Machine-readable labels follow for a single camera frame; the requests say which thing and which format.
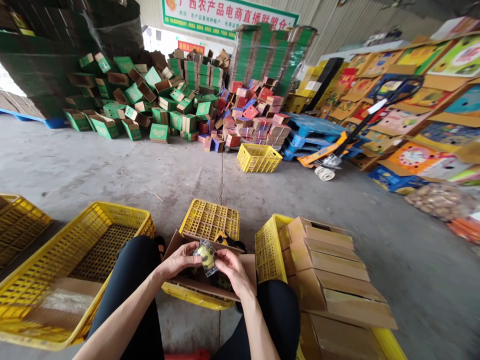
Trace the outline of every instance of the bag of potatoes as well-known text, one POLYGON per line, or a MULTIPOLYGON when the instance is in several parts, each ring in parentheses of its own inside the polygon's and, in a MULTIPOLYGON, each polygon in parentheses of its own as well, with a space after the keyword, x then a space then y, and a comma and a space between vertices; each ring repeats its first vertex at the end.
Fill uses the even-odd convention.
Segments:
POLYGON ((477 199, 460 187, 444 182, 432 182, 405 197, 410 205, 443 222, 465 218, 472 214, 477 199))

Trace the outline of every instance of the concrete floor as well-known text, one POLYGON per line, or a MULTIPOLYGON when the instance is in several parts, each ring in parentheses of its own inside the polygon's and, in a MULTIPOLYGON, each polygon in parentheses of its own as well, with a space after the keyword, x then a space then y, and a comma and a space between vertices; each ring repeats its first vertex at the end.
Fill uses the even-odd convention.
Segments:
MULTIPOLYGON (((235 154, 204 152, 198 142, 178 137, 169 145, 109 140, 9 115, 0 115, 0 150, 1 192, 22 194, 56 220, 25 256, 94 201, 148 209, 157 233, 167 238, 193 198, 223 204, 239 210, 241 238, 250 250, 273 213, 303 216, 352 232, 371 282, 391 306, 400 328, 395 336, 409 359, 480 355, 474 352, 480 336, 480 258, 443 223, 349 164, 329 182, 295 161, 283 161, 275 174, 247 174, 235 154)), ((162 291, 157 305, 167 352, 200 347, 214 352, 239 318, 234 310, 204 309, 162 291)), ((50 353, 2 342, 0 357, 70 359, 80 346, 50 353)))

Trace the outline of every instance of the red sign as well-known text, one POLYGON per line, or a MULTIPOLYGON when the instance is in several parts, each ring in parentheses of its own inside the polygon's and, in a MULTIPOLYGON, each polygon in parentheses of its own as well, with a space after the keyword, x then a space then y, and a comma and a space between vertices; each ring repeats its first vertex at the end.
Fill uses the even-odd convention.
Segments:
POLYGON ((192 50, 196 50, 197 53, 202 55, 205 54, 205 46, 195 45, 185 41, 178 40, 178 48, 186 51, 187 53, 191 52, 192 50))

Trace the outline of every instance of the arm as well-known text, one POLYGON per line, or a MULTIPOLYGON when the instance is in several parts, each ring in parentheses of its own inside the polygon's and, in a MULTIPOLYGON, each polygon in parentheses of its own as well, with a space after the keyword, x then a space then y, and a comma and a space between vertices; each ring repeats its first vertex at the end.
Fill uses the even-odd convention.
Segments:
POLYGON ((262 309, 260 309, 259 302, 239 258, 228 249, 217 251, 217 255, 218 259, 215 261, 215 265, 228 276, 233 290, 240 298, 252 360, 280 360, 265 323, 262 309))
POLYGON ((120 359, 165 280, 173 278, 185 268, 199 266, 202 263, 200 256, 190 256, 198 245, 199 243, 194 241, 181 246, 153 270, 95 331, 73 359, 120 359))

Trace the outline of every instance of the pallet jack handle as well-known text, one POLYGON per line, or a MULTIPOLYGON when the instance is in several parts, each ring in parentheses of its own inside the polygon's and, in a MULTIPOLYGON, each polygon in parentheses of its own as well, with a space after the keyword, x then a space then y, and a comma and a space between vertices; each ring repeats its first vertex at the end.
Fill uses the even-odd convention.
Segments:
POLYGON ((355 142, 354 139, 357 137, 359 132, 362 131, 365 125, 370 122, 370 120, 375 116, 376 113, 378 113, 383 108, 390 107, 392 105, 402 102, 403 100, 411 98, 417 93, 418 90, 420 90, 423 84, 424 77, 419 75, 398 75, 382 79, 378 83, 376 91, 373 93, 373 105, 370 107, 370 109, 368 109, 369 114, 365 117, 365 119, 363 119, 363 121, 359 125, 356 126, 356 128, 348 135, 345 142, 341 144, 332 154, 337 157, 341 157, 347 146, 355 142), (378 93, 380 89, 389 82, 397 82, 400 84, 394 90, 389 91, 382 100, 378 101, 378 93), (416 82, 416 85, 412 90, 410 90, 410 92, 403 93, 402 89, 409 82, 416 82))

